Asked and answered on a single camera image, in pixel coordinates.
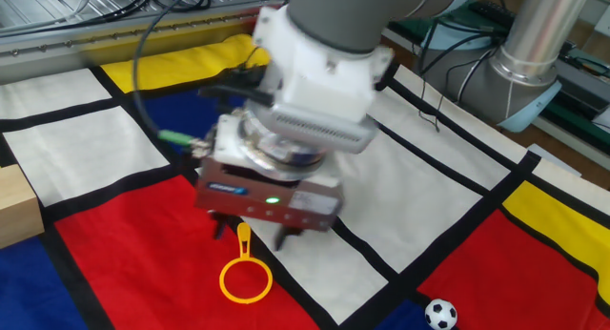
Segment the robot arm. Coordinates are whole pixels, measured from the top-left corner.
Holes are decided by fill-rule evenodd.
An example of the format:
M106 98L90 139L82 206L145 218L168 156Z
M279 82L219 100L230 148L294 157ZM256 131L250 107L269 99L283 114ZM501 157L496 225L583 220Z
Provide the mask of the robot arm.
M274 105L247 108L284 141L357 154L375 136L366 113L392 60L378 45L383 29L392 18L434 16L464 1L291 0L263 9L254 42L272 57L261 89Z

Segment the wooden block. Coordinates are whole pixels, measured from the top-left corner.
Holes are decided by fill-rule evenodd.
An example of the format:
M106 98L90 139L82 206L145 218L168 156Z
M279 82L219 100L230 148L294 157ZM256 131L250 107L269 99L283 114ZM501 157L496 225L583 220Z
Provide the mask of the wooden block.
M44 231L38 199L19 166L0 168L0 248Z

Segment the sticker label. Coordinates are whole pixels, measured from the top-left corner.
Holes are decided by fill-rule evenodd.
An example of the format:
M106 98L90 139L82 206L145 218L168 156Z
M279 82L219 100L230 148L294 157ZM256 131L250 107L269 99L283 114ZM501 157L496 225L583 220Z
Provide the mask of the sticker label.
M245 196L248 194L248 190L243 187L234 187L218 182L208 182L208 188L218 192L230 193L239 196Z
M310 192L295 192L288 207L329 216L335 211L338 203L339 200L334 197Z

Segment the gray metal frame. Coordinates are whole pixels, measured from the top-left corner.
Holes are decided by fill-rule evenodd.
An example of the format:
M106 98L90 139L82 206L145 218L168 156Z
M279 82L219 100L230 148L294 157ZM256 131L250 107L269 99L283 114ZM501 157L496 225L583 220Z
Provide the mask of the gray metal frame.
M170 13L150 36L144 54L173 52L251 32L263 6L285 0L244 1L209 10ZM137 41L157 10L86 28L0 35L0 84L132 59Z

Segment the green indicator light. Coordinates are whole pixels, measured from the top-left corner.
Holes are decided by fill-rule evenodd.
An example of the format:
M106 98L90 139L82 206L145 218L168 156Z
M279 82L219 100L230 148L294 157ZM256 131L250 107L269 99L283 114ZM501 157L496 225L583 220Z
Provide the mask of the green indicator light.
M268 197L267 200L265 200L265 202L267 202L267 203L278 203L279 202L279 197L275 197L275 196Z

